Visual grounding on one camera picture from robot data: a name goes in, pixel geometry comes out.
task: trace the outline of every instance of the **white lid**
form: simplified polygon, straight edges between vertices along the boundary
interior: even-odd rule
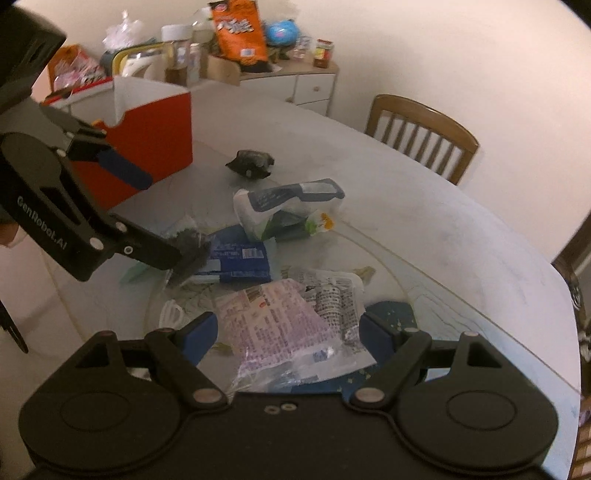
[[[192,25],[165,25],[162,27],[162,41],[189,40],[192,36]]]

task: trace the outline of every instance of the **white wall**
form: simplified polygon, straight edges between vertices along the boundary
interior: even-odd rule
[[[120,10],[150,32],[203,0],[22,0],[100,51]],[[333,117],[363,129],[395,93],[457,119],[481,148],[460,187],[552,259],[591,209],[591,31],[558,0],[259,0],[336,43]]]

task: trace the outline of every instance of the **orange bag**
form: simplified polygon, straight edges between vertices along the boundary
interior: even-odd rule
[[[267,42],[256,2],[222,0],[209,5],[223,56],[238,62],[243,72],[268,72]]]

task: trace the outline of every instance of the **drawer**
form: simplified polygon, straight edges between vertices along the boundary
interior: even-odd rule
[[[294,90],[296,89],[295,79],[295,75],[285,75],[282,77],[243,80],[240,82],[240,87],[276,98],[282,102],[292,102]]]
[[[334,73],[299,75],[295,86],[294,103],[299,105],[328,100],[334,83]]]
[[[312,110],[313,112],[326,116],[329,110],[329,101],[321,100],[320,102],[302,103],[301,105],[298,105],[298,107]]]

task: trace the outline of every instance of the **blue globe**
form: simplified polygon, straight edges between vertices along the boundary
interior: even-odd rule
[[[273,47],[286,47],[296,43],[300,35],[300,29],[292,20],[282,20],[270,25],[265,29],[267,43]]]

